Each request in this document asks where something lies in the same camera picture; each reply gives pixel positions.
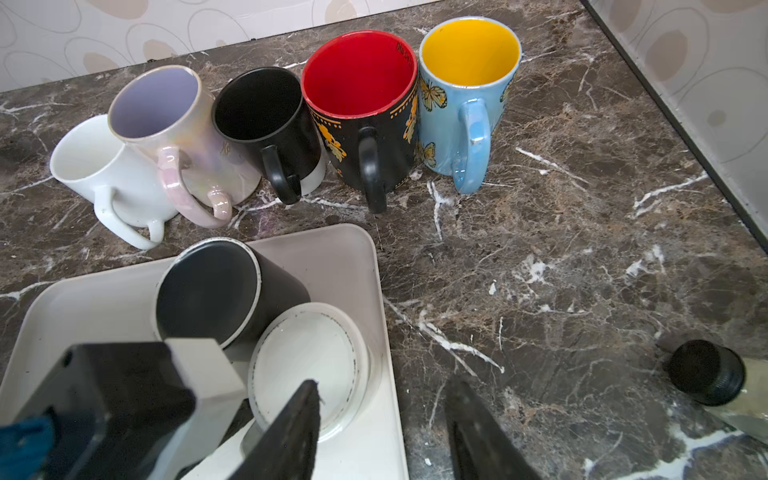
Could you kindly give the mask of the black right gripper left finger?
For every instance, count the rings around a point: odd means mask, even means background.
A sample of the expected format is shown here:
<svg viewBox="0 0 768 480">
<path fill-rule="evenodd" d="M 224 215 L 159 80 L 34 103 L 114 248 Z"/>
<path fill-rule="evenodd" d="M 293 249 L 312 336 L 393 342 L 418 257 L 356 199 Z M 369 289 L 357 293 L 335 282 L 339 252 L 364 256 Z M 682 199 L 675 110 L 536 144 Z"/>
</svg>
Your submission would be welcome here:
<svg viewBox="0 0 768 480">
<path fill-rule="evenodd" d="M 311 479 L 320 430 L 317 383 L 305 380 L 268 428 L 254 424 L 240 450 L 243 461 L 230 479 Z"/>
</svg>

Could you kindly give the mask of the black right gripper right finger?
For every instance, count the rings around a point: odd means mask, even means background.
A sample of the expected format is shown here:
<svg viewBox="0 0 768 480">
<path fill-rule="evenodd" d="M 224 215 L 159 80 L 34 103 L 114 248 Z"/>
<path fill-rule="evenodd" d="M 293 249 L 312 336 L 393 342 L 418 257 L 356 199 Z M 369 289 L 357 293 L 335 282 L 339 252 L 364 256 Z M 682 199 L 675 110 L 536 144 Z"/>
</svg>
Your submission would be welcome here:
<svg viewBox="0 0 768 480">
<path fill-rule="evenodd" d="M 540 475 L 462 377 L 446 386 L 444 409 L 455 479 L 539 479 Z"/>
</svg>

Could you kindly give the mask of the cream white mug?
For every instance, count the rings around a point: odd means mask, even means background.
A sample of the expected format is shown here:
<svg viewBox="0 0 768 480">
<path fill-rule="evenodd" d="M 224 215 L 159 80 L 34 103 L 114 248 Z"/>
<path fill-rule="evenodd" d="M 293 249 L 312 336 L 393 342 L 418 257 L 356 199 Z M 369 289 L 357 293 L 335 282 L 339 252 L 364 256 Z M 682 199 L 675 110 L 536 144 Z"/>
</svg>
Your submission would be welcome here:
<svg viewBox="0 0 768 480">
<path fill-rule="evenodd" d="M 306 380 L 319 393 L 319 441 L 349 457 L 369 455 L 362 416 L 381 373 L 381 332 L 370 312 L 350 315 L 322 302 L 292 307 L 257 342 L 247 369 L 254 423 L 241 450 L 261 440 Z"/>
</svg>

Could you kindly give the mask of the white ribbed mug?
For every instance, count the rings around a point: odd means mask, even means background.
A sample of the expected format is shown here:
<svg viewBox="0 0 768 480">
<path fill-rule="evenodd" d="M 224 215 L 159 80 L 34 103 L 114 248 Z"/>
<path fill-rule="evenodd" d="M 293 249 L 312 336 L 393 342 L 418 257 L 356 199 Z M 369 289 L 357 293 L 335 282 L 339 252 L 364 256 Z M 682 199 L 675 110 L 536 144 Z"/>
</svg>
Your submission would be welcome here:
<svg viewBox="0 0 768 480">
<path fill-rule="evenodd" d="M 157 247 L 165 223 L 178 214 L 156 166 L 112 133 L 105 114 L 70 130 L 49 167 L 54 178 L 93 204 L 106 228 L 140 250 Z"/>
</svg>

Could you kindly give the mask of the black and white mug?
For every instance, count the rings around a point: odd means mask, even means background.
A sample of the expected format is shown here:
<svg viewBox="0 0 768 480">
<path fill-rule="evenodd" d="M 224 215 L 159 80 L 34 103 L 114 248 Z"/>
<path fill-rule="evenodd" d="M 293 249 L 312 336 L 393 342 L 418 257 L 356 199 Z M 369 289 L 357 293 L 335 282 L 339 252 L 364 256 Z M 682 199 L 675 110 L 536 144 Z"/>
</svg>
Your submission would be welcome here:
<svg viewBox="0 0 768 480">
<path fill-rule="evenodd" d="M 239 75 L 217 95 L 212 123 L 283 204 L 299 202 L 322 182 L 323 147 L 293 72 L 269 66 Z"/>
</svg>

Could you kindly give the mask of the pink ceramic mug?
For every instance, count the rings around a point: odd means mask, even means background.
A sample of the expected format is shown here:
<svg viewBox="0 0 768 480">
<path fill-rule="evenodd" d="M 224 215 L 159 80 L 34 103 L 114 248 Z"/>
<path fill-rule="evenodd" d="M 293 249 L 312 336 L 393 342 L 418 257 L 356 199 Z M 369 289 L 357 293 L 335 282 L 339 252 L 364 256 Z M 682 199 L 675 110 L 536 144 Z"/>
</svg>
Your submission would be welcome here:
<svg viewBox="0 0 768 480">
<path fill-rule="evenodd" d="M 228 224 L 261 180 L 213 126 L 213 103 L 195 71 L 169 65 L 129 82 L 108 111 L 112 133 L 156 166 L 171 204 L 210 229 Z"/>
</svg>

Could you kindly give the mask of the black skull mug red inside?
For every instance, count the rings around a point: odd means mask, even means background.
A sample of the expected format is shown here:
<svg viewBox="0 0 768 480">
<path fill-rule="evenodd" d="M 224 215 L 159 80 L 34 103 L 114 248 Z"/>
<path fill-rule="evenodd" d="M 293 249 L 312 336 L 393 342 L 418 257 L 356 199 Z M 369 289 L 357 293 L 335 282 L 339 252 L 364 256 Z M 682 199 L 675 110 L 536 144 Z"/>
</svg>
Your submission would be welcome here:
<svg viewBox="0 0 768 480">
<path fill-rule="evenodd" d="M 392 33 L 355 31 L 309 58 L 300 85 L 334 169 L 373 214 L 409 176 L 418 140 L 418 64 Z"/>
</svg>

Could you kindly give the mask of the blue butterfly mug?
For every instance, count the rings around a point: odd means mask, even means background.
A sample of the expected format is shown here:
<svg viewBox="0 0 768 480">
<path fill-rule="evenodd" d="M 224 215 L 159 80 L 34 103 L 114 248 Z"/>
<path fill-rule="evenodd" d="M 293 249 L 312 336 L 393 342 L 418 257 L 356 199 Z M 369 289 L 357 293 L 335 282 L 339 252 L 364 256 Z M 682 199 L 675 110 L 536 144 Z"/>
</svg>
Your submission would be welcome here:
<svg viewBox="0 0 768 480">
<path fill-rule="evenodd" d="M 445 21 L 420 44 L 417 160 L 452 177 L 461 194 L 475 193 L 485 179 L 521 57 L 516 34 L 485 17 Z"/>
</svg>

